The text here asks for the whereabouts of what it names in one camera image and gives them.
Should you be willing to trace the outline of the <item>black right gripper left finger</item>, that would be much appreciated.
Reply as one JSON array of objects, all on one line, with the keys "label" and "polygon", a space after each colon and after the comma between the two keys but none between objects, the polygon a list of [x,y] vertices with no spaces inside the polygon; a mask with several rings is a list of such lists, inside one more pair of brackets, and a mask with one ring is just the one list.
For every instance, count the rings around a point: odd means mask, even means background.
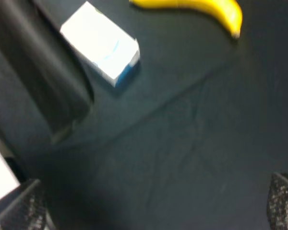
[{"label": "black right gripper left finger", "polygon": [[0,230],[54,229],[40,180],[27,180],[0,199]]}]

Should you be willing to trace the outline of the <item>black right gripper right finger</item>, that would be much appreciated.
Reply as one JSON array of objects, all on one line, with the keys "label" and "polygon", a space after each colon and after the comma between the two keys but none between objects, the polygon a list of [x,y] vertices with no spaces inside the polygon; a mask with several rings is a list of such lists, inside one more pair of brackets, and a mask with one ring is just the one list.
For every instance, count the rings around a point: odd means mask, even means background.
[{"label": "black right gripper right finger", "polygon": [[266,214],[270,229],[288,230],[288,173],[273,173]]}]

